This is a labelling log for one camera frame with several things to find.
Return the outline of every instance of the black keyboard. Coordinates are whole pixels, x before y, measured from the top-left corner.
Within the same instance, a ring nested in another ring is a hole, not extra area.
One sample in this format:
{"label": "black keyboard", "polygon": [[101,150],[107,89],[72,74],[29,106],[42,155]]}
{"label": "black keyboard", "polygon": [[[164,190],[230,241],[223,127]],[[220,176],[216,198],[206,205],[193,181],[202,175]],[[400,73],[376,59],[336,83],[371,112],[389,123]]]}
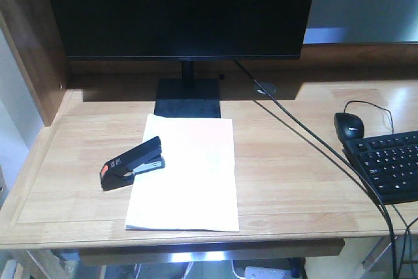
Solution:
{"label": "black keyboard", "polygon": [[383,204],[418,201],[418,131],[348,140],[344,154]]}

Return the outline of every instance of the monitor screen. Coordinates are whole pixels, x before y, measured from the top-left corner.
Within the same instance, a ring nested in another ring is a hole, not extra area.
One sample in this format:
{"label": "monitor screen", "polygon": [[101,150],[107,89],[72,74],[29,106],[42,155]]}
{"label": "monitor screen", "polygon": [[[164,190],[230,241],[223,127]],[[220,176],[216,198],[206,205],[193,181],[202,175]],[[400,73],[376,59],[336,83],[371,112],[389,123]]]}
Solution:
{"label": "monitor screen", "polygon": [[70,59],[295,59],[311,0],[50,0]]}

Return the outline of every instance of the stapler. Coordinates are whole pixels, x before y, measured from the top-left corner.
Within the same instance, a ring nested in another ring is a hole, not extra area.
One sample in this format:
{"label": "stapler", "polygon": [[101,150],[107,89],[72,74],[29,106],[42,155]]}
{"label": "stapler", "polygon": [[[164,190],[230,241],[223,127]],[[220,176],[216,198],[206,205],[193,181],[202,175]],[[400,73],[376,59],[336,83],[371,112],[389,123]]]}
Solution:
{"label": "stapler", "polygon": [[135,175],[164,166],[161,141],[154,137],[107,161],[100,171],[100,183],[103,191],[121,188],[132,184]]}

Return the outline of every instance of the stack of paper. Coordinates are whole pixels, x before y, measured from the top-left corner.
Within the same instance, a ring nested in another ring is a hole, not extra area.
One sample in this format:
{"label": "stack of paper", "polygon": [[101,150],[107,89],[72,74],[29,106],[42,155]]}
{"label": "stack of paper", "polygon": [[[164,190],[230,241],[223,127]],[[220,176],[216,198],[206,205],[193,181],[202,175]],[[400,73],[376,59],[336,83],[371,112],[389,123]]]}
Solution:
{"label": "stack of paper", "polygon": [[126,229],[239,231],[232,120],[150,114],[155,136],[165,168],[136,175]]}

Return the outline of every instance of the keyboard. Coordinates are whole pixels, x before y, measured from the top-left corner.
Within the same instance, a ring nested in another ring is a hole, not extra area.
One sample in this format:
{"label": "keyboard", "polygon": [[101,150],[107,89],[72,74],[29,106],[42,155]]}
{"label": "keyboard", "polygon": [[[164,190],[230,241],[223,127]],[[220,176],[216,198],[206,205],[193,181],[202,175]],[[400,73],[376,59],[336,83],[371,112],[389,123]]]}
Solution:
{"label": "keyboard", "polygon": [[383,204],[418,201],[418,131],[348,140],[344,154]]}

